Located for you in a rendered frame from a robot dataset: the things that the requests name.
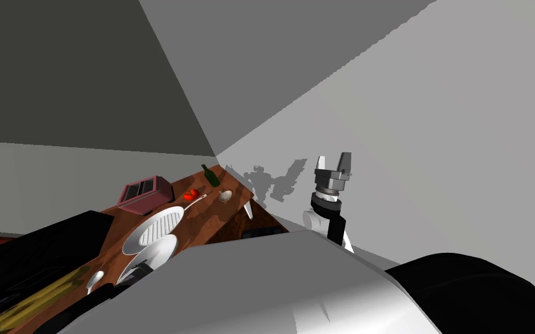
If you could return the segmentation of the white spoon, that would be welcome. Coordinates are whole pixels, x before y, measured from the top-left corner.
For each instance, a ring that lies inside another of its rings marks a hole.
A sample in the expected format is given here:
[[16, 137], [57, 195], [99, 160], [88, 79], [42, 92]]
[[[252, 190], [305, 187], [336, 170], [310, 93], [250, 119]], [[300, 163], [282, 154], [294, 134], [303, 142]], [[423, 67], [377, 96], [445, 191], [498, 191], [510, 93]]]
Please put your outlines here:
[[89, 295], [90, 293], [92, 293], [92, 289], [93, 287], [104, 277], [104, 271], [102, 270], [99, 270], [97, 272], [95, 272], [93, 274], [93, 276], [91, 276], [91, 278], [89, 279], [88, 283], [86, 284], [86, 289], [87, 289], [87, 292], [86, 294]]

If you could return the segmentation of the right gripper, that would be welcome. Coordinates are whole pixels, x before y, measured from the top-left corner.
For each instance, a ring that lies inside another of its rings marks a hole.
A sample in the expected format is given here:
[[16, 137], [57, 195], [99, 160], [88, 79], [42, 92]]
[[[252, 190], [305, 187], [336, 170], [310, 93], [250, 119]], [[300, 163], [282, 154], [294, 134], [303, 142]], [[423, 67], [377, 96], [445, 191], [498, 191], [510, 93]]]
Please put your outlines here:
[[326, 170], [326, 158], [319, 156], [315, 169], [316, 191], [323, 194], [339, 194], [345, 189], [345, 183], [350, 179], [352, 153], [342, 152], [337, 170]]

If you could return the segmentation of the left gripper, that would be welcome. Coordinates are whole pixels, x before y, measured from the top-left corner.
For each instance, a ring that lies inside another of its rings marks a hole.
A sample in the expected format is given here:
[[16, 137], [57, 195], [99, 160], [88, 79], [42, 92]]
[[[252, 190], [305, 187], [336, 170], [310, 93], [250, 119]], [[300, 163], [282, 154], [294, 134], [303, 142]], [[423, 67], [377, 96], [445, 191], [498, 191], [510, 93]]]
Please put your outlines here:
[[141, 279], [147, 276], [153, 270], [154, 269], [147, 264], [147, 261], [144, 260], [131, 268], [129, 272], [129, 279]]

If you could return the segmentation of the white grill pan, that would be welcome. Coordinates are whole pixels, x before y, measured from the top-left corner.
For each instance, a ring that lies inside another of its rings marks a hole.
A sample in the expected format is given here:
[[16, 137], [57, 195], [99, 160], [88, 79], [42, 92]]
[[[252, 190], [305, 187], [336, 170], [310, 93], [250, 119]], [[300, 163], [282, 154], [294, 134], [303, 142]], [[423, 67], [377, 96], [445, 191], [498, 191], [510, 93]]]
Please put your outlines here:
[[140, 223], [136, 230], [125, 240], [122, 246], [122, 253], [125, 255], [138, 254], [148, 245], [171, 234], [183, 219], [185, 210], [206, 197], [207, 194], [203, 194], [185, 208], [173, 206], [149, 217], [143, 223]]

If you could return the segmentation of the green bottle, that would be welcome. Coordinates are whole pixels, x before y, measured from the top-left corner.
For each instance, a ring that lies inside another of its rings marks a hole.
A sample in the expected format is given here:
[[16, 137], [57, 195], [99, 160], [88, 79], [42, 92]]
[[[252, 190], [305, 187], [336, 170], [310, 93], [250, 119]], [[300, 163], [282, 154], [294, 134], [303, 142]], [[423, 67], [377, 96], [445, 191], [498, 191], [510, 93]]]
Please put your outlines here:
[[212, 170], [210, 170], [206, 165], [202, 164], [201, 167], [204, 170], [204, 177], [206, 177], [208, 183], [212, 187], [220, 186], [220, 180], [218, 179], [217, 175]]

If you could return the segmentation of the white plate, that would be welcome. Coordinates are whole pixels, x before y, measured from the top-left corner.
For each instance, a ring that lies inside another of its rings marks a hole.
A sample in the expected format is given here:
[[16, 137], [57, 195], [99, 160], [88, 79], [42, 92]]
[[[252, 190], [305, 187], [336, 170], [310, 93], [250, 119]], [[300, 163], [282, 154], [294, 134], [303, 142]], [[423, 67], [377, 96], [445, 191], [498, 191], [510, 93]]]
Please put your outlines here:
[[144, 262], [152, 270], [158, 269], [166, 261], [168, 261], [176, 251], [178, 239], [173, 234], [168, 234], [153, 243], [146, 246], [136, 257], [130, 261], [121, 273], [120, 278], [128, 275], [130, 270], [136, 265]]

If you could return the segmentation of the pink toaster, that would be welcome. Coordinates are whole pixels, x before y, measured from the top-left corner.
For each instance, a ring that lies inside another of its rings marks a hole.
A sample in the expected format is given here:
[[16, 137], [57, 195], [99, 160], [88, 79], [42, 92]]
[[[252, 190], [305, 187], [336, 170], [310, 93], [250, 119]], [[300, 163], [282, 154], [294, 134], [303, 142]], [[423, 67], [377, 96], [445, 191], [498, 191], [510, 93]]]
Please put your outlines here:
[[130, 213], [146, 216], [174, 199], [175, 194], [171, 183], [162, 176], [152, 176], [125, 185], [117, 207]]

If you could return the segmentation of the brown wooden table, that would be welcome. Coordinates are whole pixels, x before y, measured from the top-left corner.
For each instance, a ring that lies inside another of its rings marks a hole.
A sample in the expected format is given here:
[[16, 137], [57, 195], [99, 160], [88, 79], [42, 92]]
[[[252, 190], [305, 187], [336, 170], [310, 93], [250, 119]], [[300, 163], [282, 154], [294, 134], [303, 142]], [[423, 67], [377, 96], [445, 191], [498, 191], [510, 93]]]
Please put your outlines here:
[[[221, 166], [211, 167], [220, 180], [220, 186], [212, 187], [204, 171], [172, 182], [175, 199], [158, 207], [146, 216], [119, 209], [117, 206], [106, 209], [105, 213], [114, 220], [102, 245], [99, 255], [73, 270], [64, 278], [56, 280], [51, 287], [35, 296], [29, 297], [14, 308], [12, 315], [0, 323], [0, 334], [33, 334], [48, 319], [64, 311], [86, 297], [86, 283], [99, 270], [104, 277], [93, 287], [99, 289], [105, 284], [116, 284], [125, 266], [135, 255], [122, 253], [125, 240], [149, 217], [173, 207], [187, 207], [183, 194], [197, 189], [200, 197], [207, 197], [185, 210], [183, 219], [173, 230], [178, 239], [176, 252], [217, 242], [238, 240], [249, 230], [268, 228], [270, 231], [286, 232], [286, 228], [258, 204], [252, 192], [240, 183], [231, 173]], [[219, 192], [232, 190], [233, 196], [226, 202], [219, 200]]]

